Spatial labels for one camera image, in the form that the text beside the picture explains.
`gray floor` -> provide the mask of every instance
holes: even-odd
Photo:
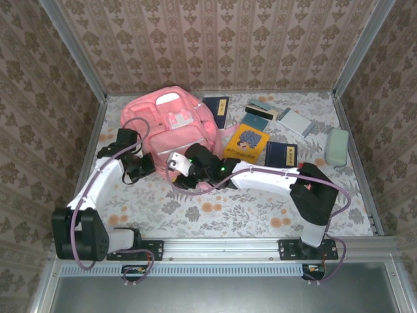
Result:
[[[384,265],[346,264],[328,282],[298,277],[62,278],[52,312],[398,312]]]

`yellow book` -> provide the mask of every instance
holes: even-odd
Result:
[[[241,124],[224,149],[224,158],[238,158],[254,164],[269,140],[269,135]]]

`patterned wallpaper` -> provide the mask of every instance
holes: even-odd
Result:
[[[417,290],[417,1],[395,2],[342,102],[384,230]]]
[[[98,103],[37,1],[0,1],[0,312],[25,312]]]
[[[333,88],[376,0],[59,0],[108,93]]]

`dark blue book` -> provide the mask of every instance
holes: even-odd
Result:
[[[226,124],[229,97],[204,97],[203,103],[210,109],[211,113],[213,113],[217,127],[223,129]]]
[[[297,165],[297,145],[280,142],[268,142],[266,144],[265,166],[294,168]]]

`pink backpack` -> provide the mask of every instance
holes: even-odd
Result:
[[[193,143],[204,145],[222,158],[222,141],[211,111],[180,87],[163,88],[131,101],[122,111],[122,125],[133,117],[149,122],[151,132],[143,142],[143,153],[151,153],[156,172],[164,178],[169,154],[184,154]],[[126,127],[142,136],[147,130],[142,121],[132,121]]]

